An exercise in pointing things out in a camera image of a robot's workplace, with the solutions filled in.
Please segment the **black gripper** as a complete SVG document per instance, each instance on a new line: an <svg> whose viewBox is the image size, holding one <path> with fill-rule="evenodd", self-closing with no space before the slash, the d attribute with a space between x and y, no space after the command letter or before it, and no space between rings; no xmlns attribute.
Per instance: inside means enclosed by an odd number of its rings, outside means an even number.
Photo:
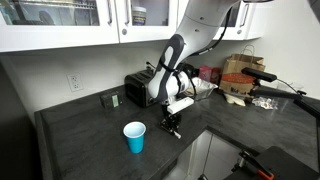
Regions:
<svg viewBox="0 0 320 180"><path fill-rule="evenodd" d="M168 132L177 132L181 123L182 115L180 113L170 114L167 111L167 105L162 105L164 119L160 122L160 126Z"/></svg>

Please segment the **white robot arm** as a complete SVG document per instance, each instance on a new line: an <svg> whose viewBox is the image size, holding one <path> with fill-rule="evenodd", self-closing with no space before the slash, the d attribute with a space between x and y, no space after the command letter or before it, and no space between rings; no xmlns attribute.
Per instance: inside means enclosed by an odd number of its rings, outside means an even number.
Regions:
<svg viewBox="0 0 320 180"><path fill-rule="evenodd" d="M171 101L190 83L188 75L178 70L177 66L212 41L225 16L239 1L265 3L271 0L189 0L182 21L167 42L153 79L148 84L150 96L162 104L165 119L161 125L169 133L178 132L181 120L178 112L194 102L189 97Z"/></svg>

